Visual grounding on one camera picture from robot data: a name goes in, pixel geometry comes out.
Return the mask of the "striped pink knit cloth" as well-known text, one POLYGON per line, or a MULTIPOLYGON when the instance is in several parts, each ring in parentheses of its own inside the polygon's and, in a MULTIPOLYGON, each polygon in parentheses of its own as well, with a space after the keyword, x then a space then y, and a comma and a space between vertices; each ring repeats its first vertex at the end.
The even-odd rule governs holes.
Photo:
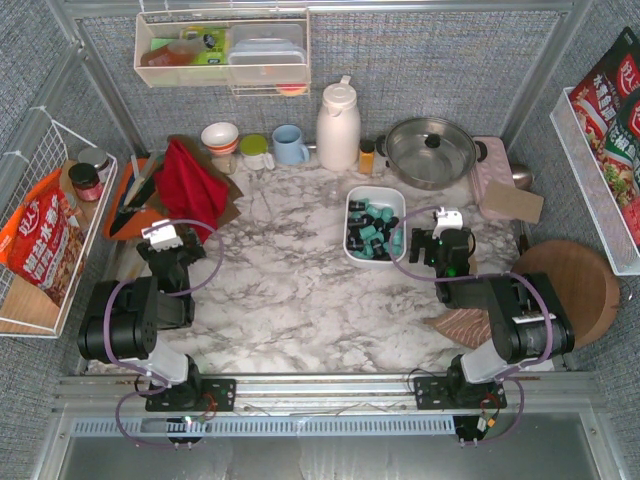
POLYGON ((487 310, 447 310, 425 323, 439 334, 467 348, 476 349, 491 339, 491 327, 487 310))

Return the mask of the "white rectangular storage basket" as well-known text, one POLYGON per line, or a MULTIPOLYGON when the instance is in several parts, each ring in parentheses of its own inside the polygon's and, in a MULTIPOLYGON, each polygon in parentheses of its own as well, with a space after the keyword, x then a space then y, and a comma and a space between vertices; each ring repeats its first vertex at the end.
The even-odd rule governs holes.
POLYGON ((406 227, 401 222, 401 220, 405 217, 406 214, 407 214, 407 210, 406 210, 405 198, 399 191, 395 189, 388 188, 388 187, 368 186, 368 185, 358 186, 353 188, 348 193, 347 198, 345 200, 345 219, 344 219, 344 226, 343 226, 342 247, 346 254, 347 259, 353 265, 358 266, 360 268, 369 268, 369 269, 378 269, 378 270, 393 268, 394 267, 393 259, 395 259, 397 262, 400 262, 406 256, 406 253, 408 250, 407 239, 406 239, 406 227), (385 243, 388 246, 388 255, 389 255, 388 261, 379 261, 379 260, 374 260, 373 258, 358 259, 352 255, 353 251, 349 251, 346 248, 346 241, 348 240, 349 231, 355 231, 355 230, 359 230, 360 228, 366 227, 364 225, 364 219, 363 219, 363 216, 367 214, 366 210, 360 212, 362 214, 362 218, 359 224, 357 225, 349 224, 349 217, 354 213, 354 212, 348 211, 348 203, 351 200, 365 201, 367 204, 375 205, 380 210, 382 210, 385 207, 391 208, 394 211, 393 217, 397 217, 399 219, 399 223, 393 229, 386 228, 382 232, 378 231, 375 235, 373 235, 366 241, 363 241, 361 239, 358 240, 364 243, 364 248, 361 251, 367 251, 371 255, 372 255, 372 251, 371 251, 370 243, 373 239, 379 239, 381 242, 385 243), (393 237, 394 233, 397 230, 402 230, 403 237, 404 237, 404 251, 400 256, 395 256, 392 253, 392 248, 391 248, 391 238, 393 237))

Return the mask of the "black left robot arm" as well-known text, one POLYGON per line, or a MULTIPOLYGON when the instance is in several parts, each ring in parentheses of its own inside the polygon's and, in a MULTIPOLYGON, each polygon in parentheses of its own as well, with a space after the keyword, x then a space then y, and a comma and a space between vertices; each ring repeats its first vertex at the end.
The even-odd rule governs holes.
POLYGON ((117 364, 149 376, 160 385, 189 380, 190 358, 158 338, 161 330, 188 328, 195 318, 188 267, 205 256, 191 227, 172 225, 146 233, 136 246, 151 274, 115 292, 119 282, 93 288, 77 345, 86 360, 117 364))

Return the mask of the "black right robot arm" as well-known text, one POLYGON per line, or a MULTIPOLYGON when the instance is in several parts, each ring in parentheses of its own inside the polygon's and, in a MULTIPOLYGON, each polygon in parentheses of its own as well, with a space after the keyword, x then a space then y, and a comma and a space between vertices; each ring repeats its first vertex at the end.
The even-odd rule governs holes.
POLYGON ((447 369, 442 391, 458 407, 497 396, 495 378, 510 368, 562 355, 575 346, 574 329, 549 277, 543 272, 472 276, 472 238, 466 227, 440 234, 414 228, 409 254, 411 264, 423 256, 424 264, 435 270, 436 295, 447 308, 488 315, 491 338, 455 357, 447 369))

